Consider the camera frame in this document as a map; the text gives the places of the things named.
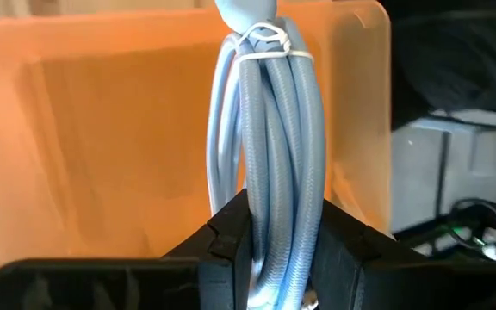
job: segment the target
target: light blue cable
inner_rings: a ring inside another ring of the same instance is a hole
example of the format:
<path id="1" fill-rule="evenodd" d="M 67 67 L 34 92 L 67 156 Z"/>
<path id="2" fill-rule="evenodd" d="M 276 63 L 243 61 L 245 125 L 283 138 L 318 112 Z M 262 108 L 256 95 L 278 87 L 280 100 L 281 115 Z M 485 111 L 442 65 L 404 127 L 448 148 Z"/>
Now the light blue cable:
<path id="1" fill-rule="evenodd" d="M 251 53 L 281 51 L 277 42 L 240 35 L 257 22 L 283 28 L 292 49 L 306 51 L 289 19 L 275 18 L 269 0 L 216 0 L 236 34 L 226 37 L 214 74 L 208 119 L 208 189 L 215 214 L 236 194 L 240 141 L 245 154 L 258 275 L 251 307 L 297 309 L 307 284 L 325 187 L 325 125 L 311 59 L 235 61 Z M 268 29 L 256 30 L 272 35 Z"/>

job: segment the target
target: zip tie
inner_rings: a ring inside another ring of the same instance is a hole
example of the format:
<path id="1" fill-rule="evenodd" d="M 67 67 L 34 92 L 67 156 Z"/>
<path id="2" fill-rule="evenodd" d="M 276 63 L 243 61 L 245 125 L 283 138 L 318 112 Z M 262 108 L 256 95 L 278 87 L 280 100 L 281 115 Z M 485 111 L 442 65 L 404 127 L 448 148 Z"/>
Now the zip tie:
<path id="1" fill-rule="evenodd" d="M 254 30 L 258 28 L 267 28 L 268 30 L 274 31 L 276 34 L 261 35 L 254 33 Z M 250 28 L 248 28 L 248 30 L 246 30 L 246 33 L 243 36 L 241 36 L 240 39 L 236 42 L 237 53 L 239 53 L 239 46 L 242 44 L 242 42 L 244 42 L 248 38 L 254 38 L 256 40 L 261 40 L 263 42 L 278 41 L 281 44 L 283 51 L 260 52 L 260 53 L 251 53 L 251 54 L 242 55 L 240 57 L 237 57 L 235 61 L 237 64 L 240 64 L 244 60 L 274 59 L 274 58 L 283 58 L 287 56 L 305 57 L 311 59 L 311 61 L 314 62 L 313 55 L 309 52 L 291 51 L 290 47 L 292 46 L 292 44 L 290 43 L 290 39 L 288 38 L 288 34 L 286 33 L 286 31 L 270 23 L 257 22 L 254 25 L 252 25 Z"/>

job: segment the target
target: plastic storage box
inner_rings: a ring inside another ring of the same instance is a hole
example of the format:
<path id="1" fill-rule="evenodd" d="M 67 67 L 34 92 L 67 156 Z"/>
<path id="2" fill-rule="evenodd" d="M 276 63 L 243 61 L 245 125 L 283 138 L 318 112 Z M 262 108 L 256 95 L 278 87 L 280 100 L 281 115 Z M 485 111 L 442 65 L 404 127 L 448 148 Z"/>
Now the plastic storage box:
<path id="1" fill-rule="evenodd" d="M 284 5 L 322 89 L 326 197 L 389 223 L 389 22 L 374 1 Z M 0 264 L 158 257 L 209 218 L 215 10 L 0 20 Z"/>

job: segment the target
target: translucent plastic container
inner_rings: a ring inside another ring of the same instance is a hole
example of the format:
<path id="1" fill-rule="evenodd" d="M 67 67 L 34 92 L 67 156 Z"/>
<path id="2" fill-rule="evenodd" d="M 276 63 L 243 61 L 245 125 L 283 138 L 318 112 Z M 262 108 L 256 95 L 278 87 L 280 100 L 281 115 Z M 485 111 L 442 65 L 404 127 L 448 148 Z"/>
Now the translucent plastic container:
<path id="1" fill-rule="evenodd" d="M 387 231 L 388 18 L 374 1 L 281 15 L 315 57 L 326 196 Z M 0 264 L 158 257 L 208 219 L 208 105 L 228 32 L 214 10 L 0 20 Z"/>

